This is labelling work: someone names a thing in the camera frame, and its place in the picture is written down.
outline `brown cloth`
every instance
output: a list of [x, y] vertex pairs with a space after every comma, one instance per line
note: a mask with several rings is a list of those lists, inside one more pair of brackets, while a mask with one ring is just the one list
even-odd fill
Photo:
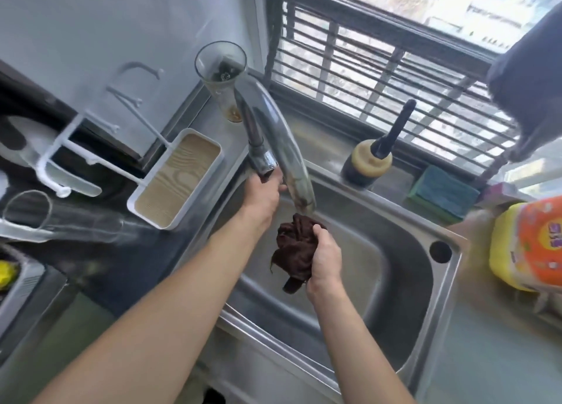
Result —
[[319, 224], [308, 216], [294, 214], [291, 223], [282, 223], [277, 230], [277, 247], [271, 256], [275, 264], [290, 275], [283, 286], [283, 291], [296, 293], [302, 284], [312, 277], [313, 256], [318, 246], [313, 226]]

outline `chrome faucet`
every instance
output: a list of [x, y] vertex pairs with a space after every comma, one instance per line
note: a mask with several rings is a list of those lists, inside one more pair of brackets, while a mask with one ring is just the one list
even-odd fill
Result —
[[[301, 151], [277, 104], [265, 87], [249, 74], [237, 77], [234, 96], [248, 133], [252, 167], [260, 177], [266, 177], [279, 164], [294, 206], [300, 213], [312, 214], [316, 209], [313, 185]], [[264, 136], [271, 150], [266, 147]]]

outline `sink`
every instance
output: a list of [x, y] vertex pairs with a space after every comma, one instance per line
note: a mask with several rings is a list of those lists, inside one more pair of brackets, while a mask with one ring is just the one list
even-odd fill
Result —
[[[307, 162], [317, 209], [312, 216], [342, 249], [342, 280], [355, 308], [404, 383], [415, 392], [439, 348], [464, 238], [372, 192], [348, 186]], [[207, 219], [219, 229], [240, 208], [247, 168], [235, 173]], [[280, 223], [295, 213], [282, 195], [272, 225], [229, 296], [219, 326], [283, 360], [298, 375], [339, 391], [318, 319], [306, 297], [282, 289], [288, 276], [270, 259]]]

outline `wet rag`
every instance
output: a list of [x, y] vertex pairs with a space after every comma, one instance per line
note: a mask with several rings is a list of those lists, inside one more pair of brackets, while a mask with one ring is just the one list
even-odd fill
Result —
[[296, 293], [312, 277], [313, 256], [318, 246], [313, 231], [315, 224], [325, 229], [320, 222], [296, 213], [292, 222], [282, 223], [277, 230], [278, 249], [271, 257], [271, 264], [289, 274], [283, 286], [286, 293]]

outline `sponge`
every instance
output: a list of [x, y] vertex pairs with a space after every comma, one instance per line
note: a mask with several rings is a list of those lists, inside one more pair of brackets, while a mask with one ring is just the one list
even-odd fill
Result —
[[464, 219], [480, 191], [455, 179], [438, 167], [429, 166], [411, 188], [408, 198], [447, 223]]

